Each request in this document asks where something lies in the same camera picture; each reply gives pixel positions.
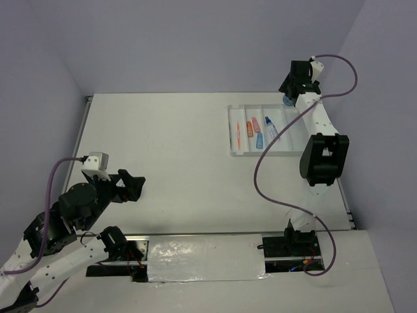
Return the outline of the small blue jar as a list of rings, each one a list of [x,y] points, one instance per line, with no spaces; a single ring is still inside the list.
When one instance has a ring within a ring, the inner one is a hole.
[[[286,106],[294,106],[293,101],[286,95],[283,95],[283,104]]]

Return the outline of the clear spray bottle blue cap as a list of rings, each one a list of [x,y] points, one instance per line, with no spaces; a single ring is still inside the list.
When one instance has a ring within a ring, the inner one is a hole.
[[[278,136],[278,131],[275,127],[275,124],[271,121],[271,119],[268,116],[265,117],[265,125],[266,129],[268,130],[269,143],[271,143]]]

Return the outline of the pink translucent cap case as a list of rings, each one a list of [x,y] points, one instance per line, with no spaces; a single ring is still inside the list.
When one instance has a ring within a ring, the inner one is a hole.
[[[260,133],[261,127],[259,126],[259,123],[256,117],[252,117],[252,127],[255,133]]]

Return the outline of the orange translucent cap case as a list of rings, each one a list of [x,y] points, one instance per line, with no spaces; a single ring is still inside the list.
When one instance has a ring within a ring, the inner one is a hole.
[[[251,121],[246,122],[246,130],[248,138],[252,138],[254,136],[253,125]]]

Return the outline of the blue translucent cap case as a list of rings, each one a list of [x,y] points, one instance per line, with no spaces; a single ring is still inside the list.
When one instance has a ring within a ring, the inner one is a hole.
[[[257,133],[256,149],[258,149],[258,150],[263,149],[263,133],[262,132]]]

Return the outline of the orange highlighter pen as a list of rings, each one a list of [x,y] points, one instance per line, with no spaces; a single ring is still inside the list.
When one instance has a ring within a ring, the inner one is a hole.
[[[237,149],[238,151],[240,151],[241,150],[241,137],[240,137],[240,123],[239,122],[237,122],[236,137],[237,137]]]

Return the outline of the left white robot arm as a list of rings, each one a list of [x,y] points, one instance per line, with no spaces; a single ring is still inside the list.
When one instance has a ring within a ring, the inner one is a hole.
[[[1,311],[36,308],[40,292],[63,283],[73,269],[127,256],[141,259],[143,253],[116,226],[106,227],[79,250],[53,258],[76,241],[77,231],[89,231],[109,204],[138,201],[145,181],[119,170],[106,180],[87,178],[61,194],[47,212],[30,223],[15,253],[1,268]]]

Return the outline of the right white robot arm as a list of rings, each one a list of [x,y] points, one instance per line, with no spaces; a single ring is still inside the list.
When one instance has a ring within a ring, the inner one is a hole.
[[[342,230],[335,189],[349,139],[316,118],[318,94],[300,92],[286,109],[270,96],[142,96],[122,111],[118,156],[140,178],[121,173],[140,214],[128,231],[267,231],[290,220],[297,231]]]

